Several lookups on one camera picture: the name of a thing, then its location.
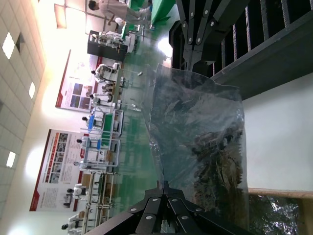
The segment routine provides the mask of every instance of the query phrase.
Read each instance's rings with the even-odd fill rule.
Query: white wall
[[[65,235],[66,232],[61,230],[61,225],[73,214],[29,212],[48,130],[79,132],[80,127],[84,127],[81,117],[86,115],[55,108],[69,48],[67,44],[57,41],[57,38],[66,37],[66,31],[61,30],[53,32],[53,34],[59,35],[54,40],[55,44],[51,45],[53,47],[49,53],[16,173],[13,177],[12,187],[0,221],[1,235]]]
[[[248,186],[313,191],[313,73],[244,108]]]

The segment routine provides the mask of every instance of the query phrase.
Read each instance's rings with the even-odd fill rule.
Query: black cabinet
[[[104,44],[98,43],[98,40],[94,39],[92,37],[92,34],[99,35],[99,32],[92,31],[92,30],[90,31],[89,37],[88,37],[88,47],[87,47],[88,54],[102,56],[105,58],[122,61],[122,62],[124,61],[126,53],[127,53],[126,45],[120,44],[119,49],[114,49],[112,47],[108,47]]]

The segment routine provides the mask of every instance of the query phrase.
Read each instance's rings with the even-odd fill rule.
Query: blue component
[[[101,148],[101,140],[98,140],[97,149],[99,150],[100,148]]]
[[[88,131],[92,131],[93,128],[94,115],[92,115],[89,119]]]

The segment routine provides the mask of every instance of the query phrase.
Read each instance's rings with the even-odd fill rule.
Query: wall poster
[[[95,82],[91,71],[102,63],[112,65],[114,60],[70,50],[55,107],[89,112],[89,95],[102,93],[101,85]]]
[[[73,163],[84,156],[76,142],[83,135],[49,130],[30,211],[76,211],[78,201],[67,193],[67,189],[81,182],[82,173]]]

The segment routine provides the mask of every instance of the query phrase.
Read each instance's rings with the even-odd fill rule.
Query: plastic packaging
[[[160,180],[248,229],[244,112],[239,90],[189,71],[148,68],[142,110]]]
[[[256,235],[299,234],[299,206],[293,198],[249,196],[250,231]]]

